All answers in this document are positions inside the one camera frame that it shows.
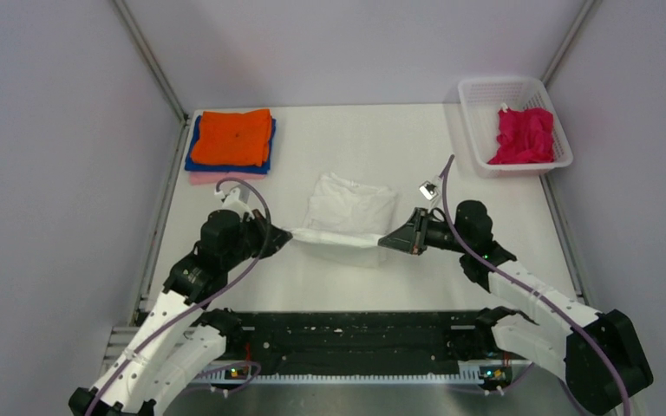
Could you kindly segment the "white printed t shirt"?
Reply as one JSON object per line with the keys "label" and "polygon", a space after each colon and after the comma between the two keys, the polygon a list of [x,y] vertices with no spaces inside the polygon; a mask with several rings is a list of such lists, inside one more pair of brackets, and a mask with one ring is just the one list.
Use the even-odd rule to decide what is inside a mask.
{"label": "white printed t shirt", "polygon": [[387,186],[365,185],[333,172],[321,175],[308,199],[298,242],[345,248],[374,249],[389,232],[397,192]]}

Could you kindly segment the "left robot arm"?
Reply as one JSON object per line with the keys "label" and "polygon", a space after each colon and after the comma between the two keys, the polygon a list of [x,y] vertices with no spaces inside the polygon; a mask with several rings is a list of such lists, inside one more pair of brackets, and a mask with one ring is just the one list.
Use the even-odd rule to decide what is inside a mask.
{"label": "left robot arm", "polygon": [[110,369],[91,387],[69,398],[74,415],[161,415],[193,377],[211,361],[232,358],[244,341],[238,320],[219,311],[182,348],[176,345],[214,299],[234,282],[241,263],[248,275],[259,260],[292,239],[271,223],[268,211],[209,214],[199,240],[171,269],[153,309]]}

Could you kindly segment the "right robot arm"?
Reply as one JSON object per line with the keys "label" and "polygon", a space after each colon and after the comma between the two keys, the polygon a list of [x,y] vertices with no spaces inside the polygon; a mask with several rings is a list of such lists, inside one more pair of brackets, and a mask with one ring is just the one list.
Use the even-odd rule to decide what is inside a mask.
{"label": "right robot arm", "polygon": [[617,309],[602,313],[537,278],[494,239],[480,201],[459,203],[453,217],[416,208],[377,244],[416,256],[428,248],[459,253],[468,280],[508,304],[481,312],[476,350],[526,358],[562,381],[585,411],[605,414],[653,384],[631,319]]}

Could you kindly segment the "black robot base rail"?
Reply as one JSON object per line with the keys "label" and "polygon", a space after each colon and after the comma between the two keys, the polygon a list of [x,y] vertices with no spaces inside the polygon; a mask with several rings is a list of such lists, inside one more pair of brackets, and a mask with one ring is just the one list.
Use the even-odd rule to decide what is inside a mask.
{"label": "black robot base rail", "polygon": [[233,312],[215,309],[224,361],[255,361],[263,376],[455,375],[467,364],[522,361],[498,348],[486,320],[506,308],[467,311]]}

